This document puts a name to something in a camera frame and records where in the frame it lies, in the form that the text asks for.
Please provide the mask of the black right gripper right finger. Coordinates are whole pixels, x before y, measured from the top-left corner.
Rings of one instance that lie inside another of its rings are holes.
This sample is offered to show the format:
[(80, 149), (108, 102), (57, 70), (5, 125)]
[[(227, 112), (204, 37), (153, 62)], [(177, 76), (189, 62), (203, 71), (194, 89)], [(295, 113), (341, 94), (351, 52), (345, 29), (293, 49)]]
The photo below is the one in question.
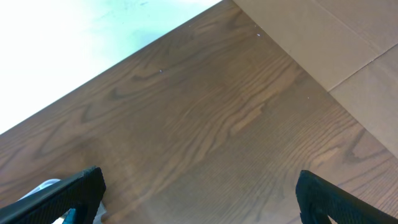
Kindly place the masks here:
[(397, 219), (309, 170), (300, 172), (295, 194), (303, 224), (397, 224)]

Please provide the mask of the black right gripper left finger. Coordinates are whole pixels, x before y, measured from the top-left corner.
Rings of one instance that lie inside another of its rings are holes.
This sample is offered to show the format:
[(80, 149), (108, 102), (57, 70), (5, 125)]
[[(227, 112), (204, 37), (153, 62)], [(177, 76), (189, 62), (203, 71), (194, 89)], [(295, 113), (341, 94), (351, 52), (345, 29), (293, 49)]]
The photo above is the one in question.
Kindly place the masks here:
[(106, 191), (103, 173), (93, 166), (1, 209), (1, 223), (53, 223), (67, 213), (67, 223), (90, 224)]

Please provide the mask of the clear plastic storage bin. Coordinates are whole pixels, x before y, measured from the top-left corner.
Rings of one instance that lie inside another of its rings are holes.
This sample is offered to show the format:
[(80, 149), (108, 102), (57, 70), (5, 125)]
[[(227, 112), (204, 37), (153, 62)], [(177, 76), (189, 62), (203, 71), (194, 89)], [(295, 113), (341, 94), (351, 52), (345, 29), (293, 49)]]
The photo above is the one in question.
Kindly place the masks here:
[[(29, 193), (25, 194), (23, 197), (20, 198), (20, 200), (22, 200), (23, 198), (26, 198), (32, 194), (37, 193), (40, 190), (43, 190), (57, 182), (59, 182), (60, 179), (49, 179), (46, 180), (44, 182), (42, 182), (40, 185), (36, 186), (34, 189), (32, 189)], [(106, 209), (103, 205), (102, 202), (100, 202), (99, 207), (97, 209), (97, 213), (96, 216), (93, 220), (93, 224), (102, 224), (103, 222), (101, 221), (102, 216), (106, 214)], [(69, 215), (69, 212), (65, 213), (64, 215), (62, 215), (61, 217), (59, 217), (58, 219), (56, 219), (53, 224), (72, 224), (72, 220), (71, 220), (71, 216)]]

